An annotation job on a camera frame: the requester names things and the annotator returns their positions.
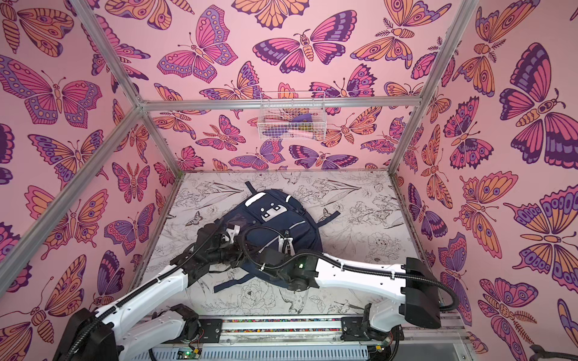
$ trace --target orange butterfly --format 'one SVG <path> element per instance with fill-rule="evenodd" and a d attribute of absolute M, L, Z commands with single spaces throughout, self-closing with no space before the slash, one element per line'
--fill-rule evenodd
<path fill-rule="evenodd" d="M 25 193 L 24 196 L 28 200 L 26 208 L 30 211 L 30 217 L 34 219 L 38 219 L 54 200 L 50 193 L 34 185 L 28 186 L 28 193 Z M 79 243 L 90 242 L 93 247 L 96 247 L 97 245 L 92 238 L 98 231 L 98 221 L 105 211 L 107 199 L 108 193 L 106 189 L 101 189 L 90 197 L 78 211 L 81 201 L 79 199 L 76 210 L 69 210 L 44 241 L 48 250 L 40 259 L 46 259 L 50 250 L 56 250 L 60 246 L 68 244 L 68 241 L 72 238 L 75 238 Z"/>
<path fill-rule="evenodd" d="M 67 270 L 58 280 L 58 283 L 46 301 L 44 310 L 40 309 L 42 293 L 54 277 L 50 277 L 40 293 L 40 303 L 30 312 L 13 311 L 3 315 L 20 313 L 30 315 L 32 319 L 29 322 L 21 322 L 0 329 L 0 334 L 2 335 L 0 341 L 0 360 L 24 360 L 30 347 L 34 331 L 30 323 L 37 326 L 36 331 L 44 342 L 54 343 L 54 327 L 52 326 L 52 322 L 47 319 L 47 314 L 53 317 L 67 317 L 78 310 L 84 298 L 84 289 L 80 288 L 80 286 L 85 268 L 86 256 L 80 255 L 68 266 Z"/>
<path fill-rule="evenodd" d="M 20 31 L 15 23 L 18 17 L 22 29 L 38 49 L 51 57 L 62 54 L 62 44 L 56 39 L 64 38 L 72 30 L 72 17 L 55 9 L 36 8 L 16 12 L 11 6 L 13 3 L 7 1 L 0 4 L 0 10 L 5 17 L 2 21 L 4 37 L 12 52 L 16 54 L 20 46 Z"/>
<path fill-rule="evenodd" d="M 355 118 L 350 126 L 347 126 L 348 117 L 345 120 L 345 124 L 340 126 L 341 129 L 327 129 L 325 140 L 321 142 L 321 145 L 324 147 L 335 147 L 341 140 L 341 134 L 343 134 L 349 143 L 353 144 L 354 139 L 353 134 L 351 134 L 352 132 L 359 135 L 373 133 L 375 129 L 377 129 L 377 124 L 374 124 L 374 122 L 377 120 L 377 116 L 380 112 L 380 106 L 367 108 L 363 113 Z"/>
<path fill-rule="evenodd" d="M 431 113 L 429 115 L 430 123 L 434 123 L 436 120 L 438 120 L 438 115 L 445 112 L 451 107 L 451 100 L 447 98 L 438 99 L 438 97 L 442 95 L 443 94 L 438 95 L 438 89 L 436 88 L 435 95 L 429 101 L 428 111 L 426 112 L 426 114 Z"/>
<path fill-rule="evenodd" d="M 464 75 L 467 82 L 473 80 L 473 88 L 483 95 L 494 96 L 495 84 L 494 74 L 488 58 L 496 62 L 496 55 L 492 50 L 497 49 L 504 44 L 506 39 L 502 39 L 491 45 L 496 40 L 506 35 L 510 30 L 522 22 L 526 16 L 538 6 L 540 0 L 523 0 L 511 3 L 500 15 L 499 11 L 494 11 L 487 18 L 481 16 L 481 6 L 476 13 L 476 32 L 480 39 L 488 44 L 476 44 L 473 51 L 479 54 L 479 57 L 466 60 L 458 70 L 456 70 L 452 80 Z"/>
<path fill-rule="evenodd" d="M 169 89 L 158 83 L 154 83 L 154 87 L 157 89 L 158 94 L 164 101 L 183 100 L 183 97 L 173 89 Z M 163 117 L 154 117 L 153 121 L 160 129 L 173 129 L 175 132 L 185 132 L 188 133 L 192 139 L 196 139 L 197 136 L 195 131 L 187 123 L 185 123 L 185 121 L 192 120 L 189 116 L 201 116 L 208 112 L 210 112 L 210 110 L 162 111 L 161 115 Z"/>
<path fill-rule="evenodd" d="M 438 165 L 435 163 L 436 158 L 438 157 L 438 149 L 439 149 L 439 140 L 441 138 L 441 131 L 439 128 L 439 124 L 435 126 L 432 132 L 432 136 L 429 138 L 428 144 L 424 145 L 423 149 L 421 150 L 421 159 L 423 159 L 424 163 L 429 165 L 430 167 L 421 172 L 422 177 L 427 177 L 431 175 L 428 180 L 427 186 L 427 194 L 431 200 L 437 199 L 440 201 L 444 206 L 451 209 L 454 206 L 454 203 L 451 201 L 450 192 L 447 190 L 446 185 L 443 183 L 442 179 L 439 177 L 438 173 L 443 174 L 440 170 Z M 442 154 L 439 157 L 441 161 L 443 158 L 443 149 Z"/>
<path fill-rule="evenodd" d="M 428 6 L 423 1 L 413 4 L 413 0 L 384 0 L 387 11 L 395 25 L 399 27 L 417 27 L 429 24 L 444 15 L 451 7 L 445 4 L 437 11 L 428 10 Z M 375 36 L 387 36 L 393 34 L 401 39 L 412 38 L 415 33 L 408 29 L 395 28 L 387 19 L 383 18 L 383 23 L 390 30 L 380 31 Z M 412 51 L 403 41 L 395 36 L 388 36 L 360 47 L 351 54 L 351 58 L 365 61 L 375 61 L 383 57 L 386 60 L 405 60 L 405 68 L 412 67 Z"/>
<path fill-rule="evenodd" d="M 507 173 L 491 173 L 480 180 L 476 177 L 468 179 L 464 182 L 464 204 L 460 210 L 460 216 L 454 218 L 454 222 L 458 219 L 462 221 L 462 225 L 467 230 L 472 230 L 473 236 L 477 242 L 484 247 L 484 250 L 489 252 L 492 257 L 502 258 L 502 249 L 498 241 L 498 236 L 492 228 L 492 225 L 484 214 L 488 208 L 498 208 L 498 206 L 487 206 L 488 203 L 494 202 L 503 197 L 516 184 L 518 176 Z"/>
<path fill-rule="evenodd" d="M 399 85 L 398 83 L 394 83 L 393 81 L 388 81 L 384 86 L 383 89 L 386 91 L 388 96 L 408 96 L 408 95 L 419 95 L 421 90 L 424 88 L 424 83 L 419 83 L 415 87 L 412 88 L 409 84 L 405 84 L 409 87 L 409 90 L 406 90 L 403 86 Z M 397 106 L 390 106 L 390 109 L 395 109 Z"/>
<path fill-rule="evenodd" d="M 171 2 L 184 11 L 195 14 L 191 5 L 185 0 L 171 0 Z M 147 24 L 154 29 L 167 30 L 171 26 L 171 10 L 166 0 L 108 0 L 105 4 L 105 10 L 112 15 L 131 17 L 137 20 L 143 20 L 151 15 Z"/>

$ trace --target wire basket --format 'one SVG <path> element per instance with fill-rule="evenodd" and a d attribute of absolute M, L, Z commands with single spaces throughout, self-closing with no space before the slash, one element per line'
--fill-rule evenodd
<path fill-rule="evenodd" d="M 325 93 L 320 93 L 318 98 L 310 98 L 309 91 L 294 91 L 291 92 L 294 98 L 279 99 L 281 93 L 261 93 L 261 108 L 257 119 L 259 138 L 325 140 Z M 303 94 L 303 98 L 298 98 L 299 94 Z"/>

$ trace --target floral drawing floor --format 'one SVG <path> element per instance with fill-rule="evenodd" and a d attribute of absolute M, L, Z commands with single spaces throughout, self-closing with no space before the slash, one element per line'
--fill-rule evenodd
<path fill-rule="evenodd" d="M 416 257 L 399 204 L 386 172 L 275 172 L 187 174 L 176 197 L 143 279 L 148 281 L 196 241 L 197 230 L 213 222 L 250 192 L 282 189 L 298 199 L 316 220 L 341 213 L 320 228 L 324 251 L 345 259 L 371 263 L 404 263 Z M 215 285 L 246 274 L 241 269 L 207 274 L 200 282 L 159 307 L 183 303 L 201 315 L 280 315 L 362 313 L 375 295 L 342 288 L 310 288 L 292 292 L 257 278 L 218 293 Z"/>

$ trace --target purple butterfly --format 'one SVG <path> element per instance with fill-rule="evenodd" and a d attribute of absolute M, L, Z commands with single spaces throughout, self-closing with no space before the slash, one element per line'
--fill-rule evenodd
<path fill-rule="evenodd" d="M 98 268 L 98 297 L 92 296 L 92 304 L 97 308 L 114 301 L 111 296 L 123 289 L 124 268 L 120 266 L 113 251 L 106 251 L 102 256 L 101 265 Z"/>
<path fill-rule="evenodd" d="M 150 166 L 144 167 L 140 173 L 139 167 L 137 163 L 136 169 L 133 172 L 130 163 L 127 163 L 127 170 L 124 170 L 123 167 L 114 162 L 112 163 L 112 171 L 118 178 L 118 190 L 124 192 L 124 200 L 126 200 L 127 203 L 130 203 L 131 199 L 135 198 L 137 198 L 139 202 L 143 200 L 143 191 L 146 190 Z"/>
<path fill-rule="evenodd" d="M 12 149 L 14 149 L 14 134 L 12 129 L 6 124 L 0 124 L 0 163 L 7 164 L 12 160 Z M 12 172 L 0 167 L 0 185 L 10 183 Z"/>
<path fill-rule="evenodd" d="M 370 140 L 361 144 L 361 149 L 369 149 L 370 152 L 376 150 L 378 153 L 391 154 L 395 151 L 395 145 L 399 143 L 401 134 L 405 129 L 403 117 L 395 118 L 390 125 L 390 134 L 383 134 L 384 139 Z"/>
<path fill-rule="evenodd" d="M 219 129 L 214 126 L 213 124 L 209 124 L 211 128 L 213 128 L 214 133 L 207 133 L 203 132 L 204 135 L 209 137 L 217 137 L 217 138 L 205 138 L 196 141 L 196 144 L 199 144 L 203 147 L 213 147 L 215 149 L 223 149 L 227 148 L 227 150 L 236 151 L 237 146 L 239 143 L 245 143 L 245 138 L 240 136 L 239 133 L 241 131 L 236 126 L 231 124 L 229 118 L 224 115 L 219 116 L 218 118 L 218 125 L 221 128 L 221 132 Z"/>
<path fill-rule="evenodd" d="M 413 221 L 421 222 L 421 234 L 426 235 L 428 240 L 432 237 L 442 237 L 447 233 L 447 226 L 443 219 L 432 211 L 427 211 L 425 202 L 420 198 L 420 194 L 413 184 L 407 186 L 407 198 L 411 203 L 409 211 Z"/>
<path fill-rule="evenodd" d="M 313 61 L 314 53 L 325 65 L 328 65 L 331 59 L 343 55 L 345 53 L 343 45 L 328 41 L 348 41 L 356 22 L 357 13 L 353 10 L 347 10 L 323 21 L 313 30 L 311 37 L 305 35 L 310 30 L 307 29 L 303 34 L 295 34 L 299 35 L 299 41 L 289 38 L 268 39 L 255 45 L 253 52 L 257 57 L 271 65 L 277 65 L 285 59 L 279 67 L 282 73 L 290 73 L 293 70 L 303 73 L 305 71 L 305 58 Z"/>
<path fill-rule="evenodd" d="M 257 153 L 257 150 L 255 149 L 254 155 L 241 155 L 240 157 L 234 157 L 229 161 L 229 164 L 241 168 L 266 170 L 269 169 L 267 163 L 278 164 L 285 161 L 285 158 L 281 155 L 281 150 L 283 150 L 281 140 L 267 140 L 263 142 L 259 153 Z"/>
<path fill-rule="evenodd" d="M 144 243 L 149 239 L 149 226 L 153 221 L 154 204 L 150 203 L 144 207 L 143 211 L 138 216 L 137 220 L 128 221 L 114 221 L 108 224 L 105 228 L 105 237 L 112 239 L 114 244 L 122 244 L 124 254 L 128 255 L 135 249 L 136 240 Z"/>
<path fill-rule="evenodd" d="M 468 294 L 460 282 L 463 274 L 459 273 L 464 268 L 466 256 L 468 255 L 466 237 L 458 232 L 454 239 L 450 239 L 447 247 L 438 248 L 438 254 L 439 262 L 446 268 L 445 272 L 440 273 L 440 280 L 456 292 L 460 299 L 458 311 L 462 315 L 464 323 L 471 326 L 472 308 L 468 300 Z"/>
<path fill-rule="evenodd" d="M 297 159 L 295 164 L 303 166 L 305 169 L 321 166 L 322 170 L 336 170 L 339 167 L 346 167 L 357 162 L 358 158 L 352 155 L 337 154 L 327 156 L 328 153 L 317 153 L 311 148 L 304 146 L 289 146 L 289 153 Z"/>

